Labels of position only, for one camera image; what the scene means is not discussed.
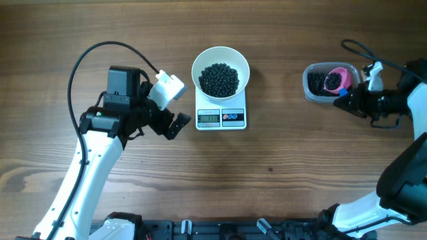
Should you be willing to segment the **pink scoop blue handle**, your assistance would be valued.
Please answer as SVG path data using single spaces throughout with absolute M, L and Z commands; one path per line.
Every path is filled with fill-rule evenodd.
M 343 67 L 333 69 L 324 80 L 324 90 L 339 96 L 345 95 L 351 85 L 352 76 Z

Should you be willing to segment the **pile of black beans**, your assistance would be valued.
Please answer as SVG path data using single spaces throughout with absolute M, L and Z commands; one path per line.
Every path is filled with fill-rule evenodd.
M 205 94 L 217 98 L 235 95 L 240 83 L 238 72 L 225 63 L 214 63 L 206 67 L 198 80 Z

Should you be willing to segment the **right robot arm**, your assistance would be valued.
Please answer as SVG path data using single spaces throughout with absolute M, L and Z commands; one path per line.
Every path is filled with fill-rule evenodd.
M 414 142 L 381 174 L 376 190 L 352 203 L 335 204 L 313 222 L 316 239 L 374 239 L 376 230 L 426 221 L 426 60 L 402 68 L 396 90 L 371 91 L 360 84 L 334 106 L 373 121 L 389 114 L 412 119 Z

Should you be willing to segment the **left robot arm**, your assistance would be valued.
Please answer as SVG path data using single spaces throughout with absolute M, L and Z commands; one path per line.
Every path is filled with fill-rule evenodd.
M 75 155 L 51 205 L 32 239 L 149 239 L 141 215 L 113 212 L 92 231 L 95 208 L 108 175 L 128 141 L 141 137 L 143 127 L 172 140 L 191 117 L 167 109 L 185 84 L 160 70 L 152 84 L 134 67 L 112 66 L 99 103 L 81 115 Z

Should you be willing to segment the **white digital kitchen scale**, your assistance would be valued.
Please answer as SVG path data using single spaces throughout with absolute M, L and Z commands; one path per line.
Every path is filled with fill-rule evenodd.
M 246 92 L 215 103 L 195 90 L 195 127 L 199 131 L 242 130 L 247 127 Z

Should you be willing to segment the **white bowl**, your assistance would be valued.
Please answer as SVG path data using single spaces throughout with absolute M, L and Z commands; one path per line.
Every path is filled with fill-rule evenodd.
M 225 63 L 232 69 L 238 72 L 238 79 L 240 83 L 235 95 L 224 98 L 211 97 L 205 94 L 199 85 L 198 77 L 201 76 L 201 71 L 206 67 L 213 65 L 214 63 Z M 202 95 L 212 102 L 224 102 L 233 99 L 237 94 L 246 88 L 246 85 L 250 79 L 250 66 L 246 58 L 237 50 L 231 47 L 211 47 L 200 53 L 191 68 L 191 76 L 196 89 L 202 92 Z

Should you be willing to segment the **clear plastic container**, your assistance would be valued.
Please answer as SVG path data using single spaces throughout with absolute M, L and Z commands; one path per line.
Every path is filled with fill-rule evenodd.
M 311 92 L 309 88 L 309 82 L 308 82 L 308 75 L 310 73 L 329 73 L 333 69 L 337 67 L 343 67 L 347 69 L 348 73 L 352 76 L 352 87 L 356 88 L 359 83 L 361 83 L 361 77 L 358 73 L 358 70 L 355 66 L 349 63 L 343 63 L 343 62 L 321 62 L 321 63 L 314 63 L 309 65 L 303 72 L 302 75 L 302 84 L 304 88 L 304 93 L 306 96 L 306 99 L 311 102 L 315 103 L 333 103 L 335 99 L 338 98 L 338 96 L 319 96 L 315 95 Z

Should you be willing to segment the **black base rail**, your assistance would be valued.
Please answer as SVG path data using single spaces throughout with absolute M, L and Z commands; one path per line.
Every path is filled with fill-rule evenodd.
M 124 219 L 107 219 L 90 230 L 90 239 L 141 240 L 251 240 L 251 239 L 350 239 L 341 233 L 315 228 L 313 219 L 267 222 L 257 221 L 183 221 L 150 220 L 135 223 Z

